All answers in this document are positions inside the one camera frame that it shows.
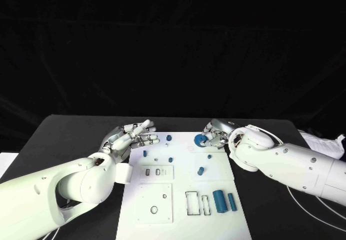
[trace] white board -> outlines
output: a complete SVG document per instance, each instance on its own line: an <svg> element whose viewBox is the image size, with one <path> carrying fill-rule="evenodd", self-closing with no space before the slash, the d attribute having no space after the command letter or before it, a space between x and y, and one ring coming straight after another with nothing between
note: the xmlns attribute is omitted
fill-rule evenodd
<svg viewBox="0 0 346 240"><path fill-rule="evenodd" d="M234 173L224 148L198 147L194 140L200 132L158 132L156 134L161 143L132 151L133 176L132 183L125 186L117 240L251 240ZM172 141L166 140L168 135L172 135ZM143 181L143 166L174 166L174 179L155 177ZM200 167L205 168L202 175L198 175ZM143 185L148 185L149 193L142 192ZM165 209L172 209L172 217L166 212L162 216L158 215L161 208L158 208L156 214L151 213L156 199L165 194L161 190L164 185L172 185L172 208L169 205L165 206ZM217 211L214 199L217 190L224 191L228 207L225 213ZM198 192L201 215L188 215L187 192ZM231 210L228 193L234 195L238 211ZM149 199L146 203L142 201L143 196L148 196ZM202 196L208 196L211 215L204 214L207 203L202 201ZM146 216L151 220L142 222L142 218Z"/></svg>

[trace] robotic arm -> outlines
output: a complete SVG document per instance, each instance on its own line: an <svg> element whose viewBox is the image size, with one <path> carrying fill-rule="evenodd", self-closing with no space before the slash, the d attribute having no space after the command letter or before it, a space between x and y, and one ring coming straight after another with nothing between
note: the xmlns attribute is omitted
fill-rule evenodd
<svg viewBox="0 0 346 240"><path fill-rule="evenodd" d="M346 162L283 143L277 136L253 125L241 127L220 119L213 119L195 143L200 147L218 148L228 144L230 157L243 169L262 170L289 187L346 206Z"/></svg>
<svg viewBox="0 0 346 240"><path fill-rule="evenodd" d="M117 127L100 151L0 184L0 240L35 240L107 199L114 182L129 184L133 166L122 163L132 148L158 144L155 123ZM60 207L57 191L76 206Z"/></svg>

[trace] table surface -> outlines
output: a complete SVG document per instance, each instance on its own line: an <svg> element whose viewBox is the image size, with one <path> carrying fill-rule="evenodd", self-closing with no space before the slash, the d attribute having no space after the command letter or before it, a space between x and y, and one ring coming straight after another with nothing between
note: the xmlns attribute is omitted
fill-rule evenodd
<svg viewBox="0 0 346 240"><path fill-rule="evenodd" d="M116 117L51 115L42 122L0 183L99 151L107 133L117 127L155 121L159 132L200 132L211 118ZM273 132L286 143L309 147L295 124L287 120L227 119L240 125L253 124ZM287 187L249 172L230 160L251 237L257 239L345 239L346 232L325 225L302 210ZM346 223L322 205L316 197L292 190L305 208L326 222L346 229ZM114 184L107 200L71 223L63 226L57 240L114 240L117 236L125 185ZM346 208L325 201L346 216Z"/></svg>

